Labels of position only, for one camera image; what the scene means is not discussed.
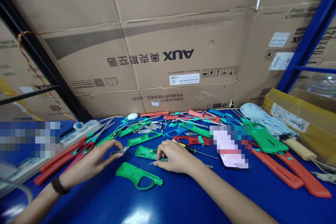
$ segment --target forearm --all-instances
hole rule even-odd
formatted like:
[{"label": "forearm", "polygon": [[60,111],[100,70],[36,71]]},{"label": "forearm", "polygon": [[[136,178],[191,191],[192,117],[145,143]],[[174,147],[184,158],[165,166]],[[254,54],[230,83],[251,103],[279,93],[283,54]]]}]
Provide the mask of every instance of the forearm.
[{"label": "forearm", "polygon": [[232,223],[277,223],[264,210],[240,193],[201,161],[188,174],[206,191]]},{"label": "forearm", "polygon": [[51,208],[55,205],[60,194],[55,192],[53,186],[48,184],[40,194],[20,213],[12,224],[36,224],[40,223]]}]

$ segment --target red plastic handle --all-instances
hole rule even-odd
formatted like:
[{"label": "red plastic handle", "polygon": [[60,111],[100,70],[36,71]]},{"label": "red plastic handle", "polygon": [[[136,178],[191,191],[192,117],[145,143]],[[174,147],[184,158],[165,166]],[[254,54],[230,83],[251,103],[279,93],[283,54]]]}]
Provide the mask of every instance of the red plastic handle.
[{"label": "red plastic handle", "polygon": [[285,155],[275,154],[283,161],[300,179],[304,186],[315,197],[331,198],[331,193],[306,169],[300,164],[288,151]]},{"label": "red plastic handle", "polygon": [[[82,150],[82,149],[85,149],[86,146],[87,146],[87,144],[83,143],[83,144],[81,144],[81,146],[79,148]],[[34,179],[34,184],[38,185],[38,186],[42,185],[45,181],[47,181],[51,176],[53,176],[56,172],[58,172],[68,162],[70,162],[71,160],[76,158],[79,155],[79,153],[81,152],[81,150],[74,155],[72,153],[69,153],[64,158],[62,158],[60,161],[55,163],[53,166],[49,167],[49,169],[42,172],[39,176],[37,176]]]},{"label": "red plastic handle", "polygon": [[58,161],[60,161],[62,158],[64,158],[66,155],[68,155],[69,153],[74,152],[82,143],[84,143],[88,138],[84,137],[81,140],[79,140],[77,143],[75,143],[73,146],[69,147],[68,149],[66,149],[65,151],[63,151],[62,153],[60,153],[59,155],[57,155],[56,157],[54,157],[53,159],[51,159],[48,163],[46,163],[45,165],[43,165],[40,168],[40,172],[44,172],[46,170],[48,170],[51,166],[53,166],[54,164],[56,164]]},{"label": "red plastic handle", "polygon": [[69,166],[64,170],[64,172],[66,172],[67,170],[69,170],[72,166],[74,166],[75,164],[77,164],[83,157],[85,157],[90,151],[93,150],[93,148],[95,147],[95,143],[94,142],[90,142],[85,148],[83,148],[81,150],[81,152],[77,155],[77,157],[75,158],[74,161],[71,162],[71,164],[69,164]]},{"label": "red plastic handle", "polygon": [[303,181],[300,178],[298,178],[293,173],[288,171],[285,167],[276,162],[267,153],[257,151],[254,148],[252,148],[252,153],[257,158],[259,158],[259,160],[262,161],[269,169],[271,169],[272,172],[274,172],[279,178],[281,178],[281,180],[285,182],[289,187],[293,189],[298,189],[303,186]]},{"label": "red plastic handle", "polygon": [[[188,140],[188,144],[187,145],[191,145],[191,144],[201,144],[198,140],[197,136],[173,136],[173,139],[175,139],[178,142],[181,142],[180,139],[186,139]],[[204,145],[206,146],[210,146],[210,138],[202,136]]]},{"label": "red plastic handle", "polygon": [[187,117],[185,115],[178,114],[178,115],[165,115],[163,119],[164,120],[176,120],[176,119],[190,120],[191,117]]},{"label": "red plastic handle", "polygon": [[155,116],[163,116],[163,115],[167,115],[167,114],[169,114],[169,111],[149,113],[149,114],[142,114],[140,117],[144,117],[144,116],[155,117]]},{"label": "red plastic handle", "polygon": [[[193,116],[193,117],[198,117],[198,118],[207,118],[207,117],[212,117],[211,115],[208,115],[207,113],[198,113],[194,110],[189,110],[188,111],[188,115]],[[216,118],[212,118],[209,119],[209,121],[214,122],[214,123],[220,123],[221,118],[220,117],[216,117]]]}]

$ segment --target blue metal shelf frame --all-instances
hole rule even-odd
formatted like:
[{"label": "blue metal shelf frame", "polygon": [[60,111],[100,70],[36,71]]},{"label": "blue metal shelf frame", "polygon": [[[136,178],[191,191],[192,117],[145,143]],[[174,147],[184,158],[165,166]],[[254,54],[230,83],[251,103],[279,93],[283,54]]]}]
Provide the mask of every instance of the blue metal shelf frame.
[{"label": "blue metal shelf frame", "polygon": [[278,90],[288,93],[298,79],[301,71],[336,74],[336,69],[305,66],[335,14],[336,0],[322,0],[292,60],[276,87]]}]

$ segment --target green plastic tool housing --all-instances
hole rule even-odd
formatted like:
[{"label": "green plastic tool housing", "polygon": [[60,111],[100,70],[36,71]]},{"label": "green plastic tool housing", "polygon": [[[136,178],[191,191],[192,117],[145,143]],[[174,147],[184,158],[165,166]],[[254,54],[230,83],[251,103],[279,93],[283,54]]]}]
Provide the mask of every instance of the green plastic tool housing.
[{"label": "green plastic tool housing", "polygon": [[273,137],[264,125],[251,122],[244,118],[241,118],[241,120],[243,125],[252,127],[252,137],[263,152],[275,154],[277,152],[289,150],[288,146]]},{"label": "green plastic tool housing", "polygon": [[[160,179],[159,177],[147,172],[147,171],[144,171],[142,169],[139,169],[138,167],[134,166],[134,165],[131,165],[127,162],[123,163],[119,169],[116,171],[115,173],[117,176],[121,176],[121,177],[125,177],[129,180],[131,180],[135,187],[138,189],[138,190],[148,190],[149,188],[152,188],[155,184],[156,185],[159,185],[159,186],[162,186],[162,183],[163,183],[163,180]],[[141,188],[139,187],[139,182],[141,180],[141,178],[143,177],[147,177],[151,180],[153,180],[152,184],[148,187],[144,187],[144,188]]]},{"label": "green plastic tool housing", "polygon": [[157,149],[149,149],[143,146],[139,146],[135,152],[135,155],[138,157],[148,158],[156,160]]},{"label": "green plastic tool housing", "polygon": [[152,122],[151,121],[145,121],[145,122],[138,122],[137,124],[134,124],[133,126],[131,127],[128,127],[127,129],[123,130],[120,132],[120,136],[123,137],[123,136],[126,136],[128,135],[129,133],[132,133],[133,131],[145,126],[145,125],[148,125],[148,124],[151,124]]},{"label": "green plastic tool housing", "polygon": [[196,132],[196,133],[198,133],[202,136],[210,137],[210,131],[198,128],[193,124],[190,124],[190,123],[187,123],[187,122],[185,122],[185,123],[180,122],[178,125],[183,127],[183,128],[187,128],[188,130],[194,131],[194,132]]},{"label": "green plastic tool housing", "polygon": [[107,137],[105,137],[103,140],[99,141],[99,143],[96,144],[96,147],[98,147],[99,145],[102,145],[103,143],[105,143],[108,140],[112,140],[115,139],[117,136],[119,136],[120,132],[121,132],[122,128],[116,130],[115,132],[113,132],[112,134],[108,135]]},{"label": "green plastic tool housing", "polygon": [[151,139],[156,138],[156,137],[160,137],[160,136],[162,136],[162,135],[163,135],[162,132],[160,132],[160,133],[155,132],[155,131],[153,131],[153,132],[148,132],[146,135],[143,135],[143,136],[139,136],[139,137],[136,137],[136,138],[131,138],[131,139],[129,139],[128,142],[127,142],[127,146],[128,146],[128,147],[131,147],[131,146],[134,146],[134,145],[137,145],[137,144],[141,144],[141,143],[143,143],[143,142],[146,142],[146,141],[151,140]]}]

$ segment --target white computer mouse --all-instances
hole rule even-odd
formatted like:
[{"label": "white computer mouse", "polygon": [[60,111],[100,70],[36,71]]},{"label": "white computer mouse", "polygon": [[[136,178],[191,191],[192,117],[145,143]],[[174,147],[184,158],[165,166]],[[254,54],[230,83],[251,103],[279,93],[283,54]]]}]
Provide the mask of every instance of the white computer mouse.
[{"label": "white computer mouse", "polygon": [[138,114],[137,113],[132,113],[132,114],[129,114],[127,116],[127,120],[129,120],[129,121],[135,120],[137,118],[138,118]]}]

